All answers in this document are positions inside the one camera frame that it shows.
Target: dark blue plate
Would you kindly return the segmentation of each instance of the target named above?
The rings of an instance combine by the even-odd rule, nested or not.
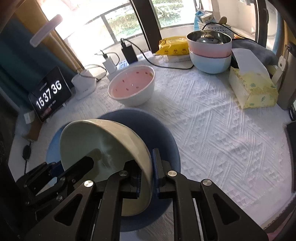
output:
[[[106,113],[98,119],[119,122],[136,132],[145,142],[150,154],[158,148],[161,159],[169,161],[173,170],[181,171],[180,154],[171,132],[151,114],[135,108],[127,108]],[[46,162],[57,162],[59,155],[59,138],[65,126],[53,137],[46,155]],[[132,231],[144,228],[156,221],[171,204],[170,199],[158,199],[154,188],[148,208],[138,215],[121,218],[121,231]]]

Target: yellow plastic bag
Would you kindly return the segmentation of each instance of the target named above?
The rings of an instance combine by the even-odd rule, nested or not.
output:
[[[156,52],[159,55],[183,55],[189,54],[186,37],[175,36],[165,38],[159,41],[159,50]]]

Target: blue curtain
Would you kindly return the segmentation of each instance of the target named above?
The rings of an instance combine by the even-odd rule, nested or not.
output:
[[[18,106],[33,109],[28,94],[55,66],[68,86],[75,73],[42,43],[30,45],[32,34],[17,18],[12,18],[0,33],[0,87]]]

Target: digital clock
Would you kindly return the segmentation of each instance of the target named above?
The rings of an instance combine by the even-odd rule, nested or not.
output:
[[[61,71],[55,67],[40,81],[36,90],[29,94],[29,99],[43,122],[71,96]]]

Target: gray towel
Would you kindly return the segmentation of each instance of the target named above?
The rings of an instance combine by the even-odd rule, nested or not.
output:
[[[263,63],[265,66],[267,65],[277,65],[279,59],[277,56],[271,51],[268,50],[256,42],[249,39],[233,39],[232,40],[232,48],[243,48],[249,49],[256,55],[256,57]]]

